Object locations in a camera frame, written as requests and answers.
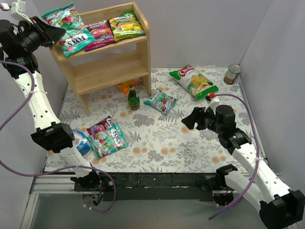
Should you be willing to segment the yellow green Fox's bag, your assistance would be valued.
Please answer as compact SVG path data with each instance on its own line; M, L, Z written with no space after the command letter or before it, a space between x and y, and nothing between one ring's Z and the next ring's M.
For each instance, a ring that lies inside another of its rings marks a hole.
M109 23L116 42L145 35L133 10L109 19Z

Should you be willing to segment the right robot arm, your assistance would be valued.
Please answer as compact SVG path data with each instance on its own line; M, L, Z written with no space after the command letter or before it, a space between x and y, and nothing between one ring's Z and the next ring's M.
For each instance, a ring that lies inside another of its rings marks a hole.
M236 126L235 113L228 105L195 107L182 119L188 129L208 129L218 135L220 144L246 169L247 180L236 167L229 165L217 169L220 182L243 196L258 211L268 229L283 229L303 219L305 196L293 191L259 159L248 135Z

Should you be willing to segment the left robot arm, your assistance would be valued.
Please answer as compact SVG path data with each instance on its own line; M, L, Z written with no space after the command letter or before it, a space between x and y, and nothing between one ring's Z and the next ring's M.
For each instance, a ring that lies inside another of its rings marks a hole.
M47 151L61 156L73 169L71 180L82 188L99 190L102 182L93 166L73 144L75 137L68 124L53 112L43 87L42 75L34 51L51 47L65 34L65 29L50 26L38 17L20 21L0 21L0 62L22 90L34 121L32 140Z

